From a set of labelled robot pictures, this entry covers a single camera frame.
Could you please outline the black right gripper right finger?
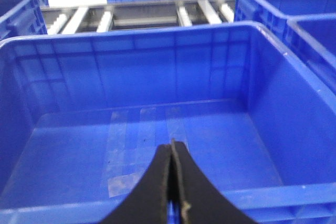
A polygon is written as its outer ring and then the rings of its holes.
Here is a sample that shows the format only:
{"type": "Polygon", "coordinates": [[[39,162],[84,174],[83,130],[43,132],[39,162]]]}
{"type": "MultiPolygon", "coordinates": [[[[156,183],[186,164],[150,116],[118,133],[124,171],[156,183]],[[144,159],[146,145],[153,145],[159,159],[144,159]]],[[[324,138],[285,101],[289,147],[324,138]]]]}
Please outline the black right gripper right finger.
{"type": "Polygon", "coordinates": [[[179,223],[256,223],[209,181],[185,143],[172,139],[171,148],[179,223]]]}

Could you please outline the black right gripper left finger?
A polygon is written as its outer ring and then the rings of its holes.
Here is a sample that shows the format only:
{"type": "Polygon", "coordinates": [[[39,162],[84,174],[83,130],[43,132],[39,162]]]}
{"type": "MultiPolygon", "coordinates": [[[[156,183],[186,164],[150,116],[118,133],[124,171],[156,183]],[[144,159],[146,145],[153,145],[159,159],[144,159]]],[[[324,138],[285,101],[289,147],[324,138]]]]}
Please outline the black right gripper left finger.
{"type": "Polygon", "coordinates": [[[167,223],[167,187],[171,146],[159,145],[132,191],[100,223],[167,223]]]}

